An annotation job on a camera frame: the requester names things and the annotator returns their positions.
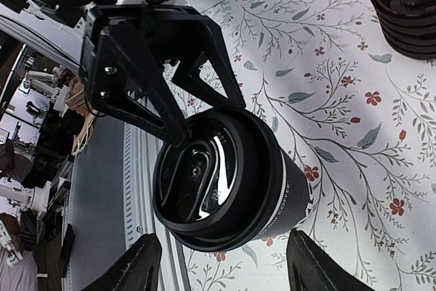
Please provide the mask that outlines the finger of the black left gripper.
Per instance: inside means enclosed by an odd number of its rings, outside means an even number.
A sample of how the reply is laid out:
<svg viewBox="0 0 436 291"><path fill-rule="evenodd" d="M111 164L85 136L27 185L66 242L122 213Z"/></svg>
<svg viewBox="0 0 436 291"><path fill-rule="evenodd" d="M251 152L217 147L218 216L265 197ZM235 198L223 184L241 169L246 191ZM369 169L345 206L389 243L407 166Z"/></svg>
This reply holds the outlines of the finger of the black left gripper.
<svg viewBox="0 0 436 291"><path fill-rule="evenodd" d="M163 78L163 68L129 24L110 25L98 42L100 111L181 147L187 122Z"/></svg>
<svg viewBox="0 0 436 291"><path fill-rule="evenodd" d="M176 25L180 63L172 82L212 107L244 109L246 103L234 75L219 25L203 15L177 20ZM201 79L200 67L206 62L214 69L224 94Z"/></svg>

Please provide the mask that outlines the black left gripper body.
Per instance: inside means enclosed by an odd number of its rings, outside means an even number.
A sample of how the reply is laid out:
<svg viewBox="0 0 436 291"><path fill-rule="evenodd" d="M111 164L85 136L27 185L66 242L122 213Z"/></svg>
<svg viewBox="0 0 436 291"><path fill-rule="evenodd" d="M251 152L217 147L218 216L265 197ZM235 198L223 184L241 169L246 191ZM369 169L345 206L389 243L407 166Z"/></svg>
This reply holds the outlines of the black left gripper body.
<svg viewBox="0 0 436 291"><path fill-rule="evenodd" d="M203 45L196 37L210 19L192 8L98 6L87 16L80 77L97 110L157 110L178 106L164 80L166 62L182 63Z"/></svg>

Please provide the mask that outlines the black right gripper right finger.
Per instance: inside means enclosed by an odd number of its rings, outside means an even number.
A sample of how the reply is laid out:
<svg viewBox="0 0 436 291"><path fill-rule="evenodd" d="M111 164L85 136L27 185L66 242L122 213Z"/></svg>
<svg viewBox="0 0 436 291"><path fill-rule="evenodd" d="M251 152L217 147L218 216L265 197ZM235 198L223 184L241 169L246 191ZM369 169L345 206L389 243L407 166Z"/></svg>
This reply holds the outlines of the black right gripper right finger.
<svg viewBox="0 0 436 291"><path fill-rule="evenodd" d="M342 269L302 230L291 230L286 255L291 291L373 290Z"/></svg>

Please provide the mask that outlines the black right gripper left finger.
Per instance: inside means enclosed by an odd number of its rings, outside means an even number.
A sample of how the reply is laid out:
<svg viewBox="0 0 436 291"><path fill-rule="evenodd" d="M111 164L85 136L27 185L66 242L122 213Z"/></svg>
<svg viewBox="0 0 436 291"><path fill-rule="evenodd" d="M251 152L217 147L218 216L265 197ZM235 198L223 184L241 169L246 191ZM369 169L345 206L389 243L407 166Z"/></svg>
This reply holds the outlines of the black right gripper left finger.
<svg viewBox="0 0 436 291"><path fill-rule="evenodd" d="M155 233L143 234L101 277L83 291L156 291L161 243Z"/></svg>

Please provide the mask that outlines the black paper coffee cup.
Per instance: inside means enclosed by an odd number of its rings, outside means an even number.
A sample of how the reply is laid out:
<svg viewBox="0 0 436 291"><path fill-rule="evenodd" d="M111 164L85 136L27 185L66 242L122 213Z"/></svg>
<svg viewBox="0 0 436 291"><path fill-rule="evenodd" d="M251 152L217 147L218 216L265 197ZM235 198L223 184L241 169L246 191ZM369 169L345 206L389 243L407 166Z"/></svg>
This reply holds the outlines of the black paper coffee cup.
<svg viewBox="0 0 436 291"><path fill-rule="evenodd" d="M313 190L304 172L281 150L282 177L273 210L256 239L266 239L299 227L313 208Z"/></svg>

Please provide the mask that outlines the stack of black lids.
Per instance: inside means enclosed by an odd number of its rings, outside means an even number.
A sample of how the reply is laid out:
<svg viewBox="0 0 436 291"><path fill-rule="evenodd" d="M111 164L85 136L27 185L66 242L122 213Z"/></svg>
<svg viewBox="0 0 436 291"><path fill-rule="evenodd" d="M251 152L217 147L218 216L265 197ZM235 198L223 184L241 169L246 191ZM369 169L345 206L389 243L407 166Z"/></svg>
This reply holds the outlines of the stack of black lids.
<svg viewBox="0 0 436 291"><path fill-rule="evenodd" d="M418 60L435 59L435 0L371 0L387 43Z"/></svg>

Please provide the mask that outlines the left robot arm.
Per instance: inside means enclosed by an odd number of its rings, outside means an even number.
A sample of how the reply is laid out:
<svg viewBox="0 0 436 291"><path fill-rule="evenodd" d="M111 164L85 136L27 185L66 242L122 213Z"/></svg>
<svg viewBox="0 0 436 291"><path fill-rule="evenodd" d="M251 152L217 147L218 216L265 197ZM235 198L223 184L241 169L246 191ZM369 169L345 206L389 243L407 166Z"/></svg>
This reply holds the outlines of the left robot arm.
<svg viewBox="0 0 436 291"><path fill-rule="evenodd" d="M221 28L173 0L1 0L82 30L79 76L92 107L179 147L191 129L163 72L214 108L244 108Z"/></svg>

